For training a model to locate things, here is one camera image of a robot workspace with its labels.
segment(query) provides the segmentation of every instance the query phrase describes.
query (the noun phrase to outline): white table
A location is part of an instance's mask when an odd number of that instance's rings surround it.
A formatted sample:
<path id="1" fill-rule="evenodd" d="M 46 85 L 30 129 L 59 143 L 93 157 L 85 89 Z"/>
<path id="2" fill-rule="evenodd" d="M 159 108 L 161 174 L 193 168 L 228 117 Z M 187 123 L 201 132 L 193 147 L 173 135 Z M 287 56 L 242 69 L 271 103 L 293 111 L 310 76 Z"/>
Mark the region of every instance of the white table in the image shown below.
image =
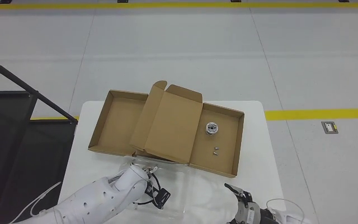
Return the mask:
<path id="1" fill-rule="evenodd" d="M 231 221 L 237 212 L 237 200 L 234 194 L 224 187 L 224 183 L 251 192 L 253 200 L 261 208 L 266 208 L 266 201 L 269 199 L 283 198 L 262 104 L 258 101 L 208 101 L 208 103 L 245 113 L 238 175 L 230 179 L 190 168 L 192 184 L 187 195 L 182 223 L 222 224 Z M 123 159 L 121 156 L 88 150 L 102 106 L 103 101 L 88 101 L 82 106 L 59 202 L 88 183 L 115 174 L 119 169 Z M 281 201 L 273 202 L 270 206 L 286 210 L 284 202 Z M 133 211 L 126 209 L 108 223 L 174 223 L 166 219 L 154 220 L 136 212 L 133 214 Z"/>

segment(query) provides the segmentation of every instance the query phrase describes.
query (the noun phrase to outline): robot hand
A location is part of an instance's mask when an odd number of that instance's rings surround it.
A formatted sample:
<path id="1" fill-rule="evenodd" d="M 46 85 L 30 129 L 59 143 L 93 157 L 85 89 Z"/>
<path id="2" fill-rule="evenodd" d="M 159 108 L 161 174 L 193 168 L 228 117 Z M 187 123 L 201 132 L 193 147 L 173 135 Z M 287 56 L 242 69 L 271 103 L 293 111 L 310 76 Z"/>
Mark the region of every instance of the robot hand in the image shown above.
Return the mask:
<path id="1" fill-rule="evenodd" d="M 149 182 L 148 174 L 132 164 L 126 171 L 96 180 L 55 207 L 19 223 L 104 223 L 143 196 Z"/>

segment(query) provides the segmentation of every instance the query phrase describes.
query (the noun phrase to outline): yellow floor line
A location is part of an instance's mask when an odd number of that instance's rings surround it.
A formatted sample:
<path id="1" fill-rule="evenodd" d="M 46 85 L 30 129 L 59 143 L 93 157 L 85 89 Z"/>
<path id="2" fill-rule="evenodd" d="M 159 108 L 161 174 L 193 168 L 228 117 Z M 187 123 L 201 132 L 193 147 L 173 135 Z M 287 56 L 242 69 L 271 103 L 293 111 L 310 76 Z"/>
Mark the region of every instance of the yellow floor line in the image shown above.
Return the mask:
<path id="1" fill-rule="evenodd" d="M 268 110 L 266 120 L 311 120 L 311 119 L 357 119 L 358 108 L 354 109 L 324 109 L 324 110 Z M 31 120 L 66 119 L 62 117 L 31 118 Z"/>
<path id="2" fill-rule="evenodd" d="M 47 3 L 0 4 L 0 10 L 90 10 L 126 8 L 358 8 L 340 2 L 141 2 L 141 3 Z"/>
<path id="3" fill-rule="evenodd" d="M 66 120 L 67 118 L 64 116 L 49 116 L 46 118 L 31 118 L 31 120 Z"/>

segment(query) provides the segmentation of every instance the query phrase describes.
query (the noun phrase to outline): open cardboard box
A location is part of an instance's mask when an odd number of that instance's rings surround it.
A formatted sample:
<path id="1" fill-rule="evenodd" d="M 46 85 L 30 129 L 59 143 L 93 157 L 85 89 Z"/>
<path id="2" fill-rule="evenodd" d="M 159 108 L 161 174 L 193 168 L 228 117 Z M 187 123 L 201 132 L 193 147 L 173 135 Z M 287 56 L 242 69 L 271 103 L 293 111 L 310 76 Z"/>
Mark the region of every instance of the open cardboard box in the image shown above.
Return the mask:
<path id="1" fill-rule="evenodd" d="M 244 113 L 203 104 L 198 92 L 166 86 L 166 81 L 156 82 L 149 95 L 109 91 L 88 149 L 161 158 L 235 177 Z M 206 134 L 208 122 L 219 127 L 213 136 Z"/>
<path id="2" fill-rule="evenodd" d="M 129 145 L 148 94 L 110 90 L 88 149 L 113 155 L 133 155 Z"/>
<path id="3" fill-rule="evenodd" d="M 202 95 L 186 88 L 156 82 L 139 117 L 130 145 L 137 155 L 167 160 L 233 178 L 237 175 L 244 113 L 203 104 Z M 206 124 L 217 123 L 213 136 Z M 219 147 L 218 156 L 214 148 Z"/>

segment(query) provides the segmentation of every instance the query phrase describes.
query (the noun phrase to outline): white floor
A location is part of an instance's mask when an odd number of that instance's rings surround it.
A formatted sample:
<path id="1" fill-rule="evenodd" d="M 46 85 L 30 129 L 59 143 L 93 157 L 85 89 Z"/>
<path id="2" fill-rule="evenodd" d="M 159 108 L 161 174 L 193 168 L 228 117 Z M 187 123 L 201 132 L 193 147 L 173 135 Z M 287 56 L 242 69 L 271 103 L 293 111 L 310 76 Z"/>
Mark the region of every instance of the white floor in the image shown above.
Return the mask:
<path id="1" fill-rule="evenodd" d="M 0 11 L 0 64 L 72 115 L 157 80 L 265 110 L 357 108 L 356 21 L 338 9 Z M 58 114 L 38 104 L 34 116 Z M 284 196 L 313 223 L 358 211 L 358 121 L 334 121 L 336 135 L 320 120 L 268 122 Z"/>

